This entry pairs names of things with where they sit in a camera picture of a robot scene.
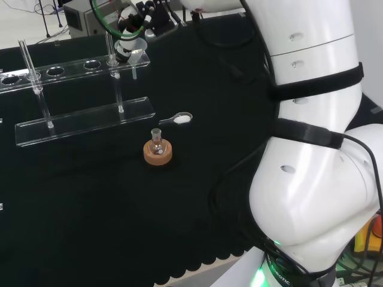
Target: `black strap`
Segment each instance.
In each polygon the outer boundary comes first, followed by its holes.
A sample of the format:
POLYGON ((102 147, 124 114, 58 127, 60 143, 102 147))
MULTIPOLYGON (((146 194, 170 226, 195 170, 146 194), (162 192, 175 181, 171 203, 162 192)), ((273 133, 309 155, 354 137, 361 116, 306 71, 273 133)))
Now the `black strap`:
POLYGON ((359 66, 354 69, 337 74, 291 84, 272 86, 271 97, 273 100, 282 101, 326 94, 352 87, 360 83, 363 77, 363 65, 359 63, 359 66))
POLYGON ((341 148, 344 139, 342 133, 331 132, 323 127, 286 120, 285 118, 279 118, 275 121, 272 136, 334 149, 341 148))

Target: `table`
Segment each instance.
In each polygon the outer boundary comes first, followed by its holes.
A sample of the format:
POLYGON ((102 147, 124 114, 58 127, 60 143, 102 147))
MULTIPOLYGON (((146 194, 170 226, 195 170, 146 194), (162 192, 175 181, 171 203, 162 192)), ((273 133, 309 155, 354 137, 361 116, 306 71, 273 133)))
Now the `table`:
MULTIPOLYGON (((238 15, 205 27, 216 41, 234 31, 236 41, 249 28, 238 15)), ((102 36, 30 47, 35 66, 106 51, 102 36)), ((216 52, 186 27, 150 44, 147 54, 151 63, 137 70, 136 81, 130 71, 121 77, 124 100, 150 98, 157 114, 149 120, 20 148, 14 125, 41 118, 36 99, 30 90, 0 95, 4 286, 152 287, 257 246, 241 241, 233 226, 258 161, 220 187, 228 226, 213 226, 207 196, 220 173, 270 135, 275 104, 266 84, 254 81, 263 65, 259 45, 216 52), (233 75, 234 66, 243 77, 233 75), (193 121, 161 127, 173 145, 171 164, 148 166, 142 147, 150 130, 180 111, 193 121)), ((5 72, 24 68, 17 48, 1 50, 0 63, 5 72)), ((52 115, 114 101, 108 75, 45 86, 44 94, 52 115)), ((364 98, 351 127, 383 123, 383 113, 369 112, 373 107, 364 98)))

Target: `green light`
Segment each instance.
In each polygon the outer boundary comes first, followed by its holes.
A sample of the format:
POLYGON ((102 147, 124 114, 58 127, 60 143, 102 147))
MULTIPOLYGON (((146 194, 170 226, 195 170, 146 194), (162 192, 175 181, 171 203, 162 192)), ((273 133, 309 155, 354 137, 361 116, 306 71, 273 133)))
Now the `green light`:
POLYGON ((258 269, 256 275, 251 281, 251 287, 261 287, 265 282, 265 274, 263 274, 263 270, 261 268, 258 269))

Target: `white powder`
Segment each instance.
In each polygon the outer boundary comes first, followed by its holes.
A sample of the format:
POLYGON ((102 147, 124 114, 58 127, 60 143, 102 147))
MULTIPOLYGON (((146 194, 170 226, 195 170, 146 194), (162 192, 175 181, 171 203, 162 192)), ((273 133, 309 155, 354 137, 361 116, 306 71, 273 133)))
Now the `white powder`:
POLYGON ((181 116, 175 118, 174 122, 176 124, 184 124, 184 123, 188 123, 191 120, 192 120, 192 118, 189 117, 188 115, 181 115, 181 116))

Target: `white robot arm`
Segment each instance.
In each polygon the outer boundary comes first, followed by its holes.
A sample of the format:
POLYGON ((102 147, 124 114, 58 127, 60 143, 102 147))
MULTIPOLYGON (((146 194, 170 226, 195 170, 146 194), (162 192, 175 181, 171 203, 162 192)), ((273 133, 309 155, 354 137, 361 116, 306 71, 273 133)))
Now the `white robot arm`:
MULTIPOLYGON (((182 2, 188 9, 206 13, 242 7, 239 0, 182 2)), ((246 2, 269 50, 276 85, 359 66, 349 0, 246 2)), ((358 83, 284 100, 278 117, 343 134, 361 95, 358 83)), ((360 127, 346 134, 369 146, 383 170, 383 126, 360 127)), ((253 179, 250 206, 256 223, 279 250, 308 272, 320 274, 335 266, 347 243, 379 209, 376 189, 371 158, 356 143, 345 139, 340 149, 333 149, 272 137, 253 179)), ((270 286, 283 285, 267 260, 263 270, 270 286)))

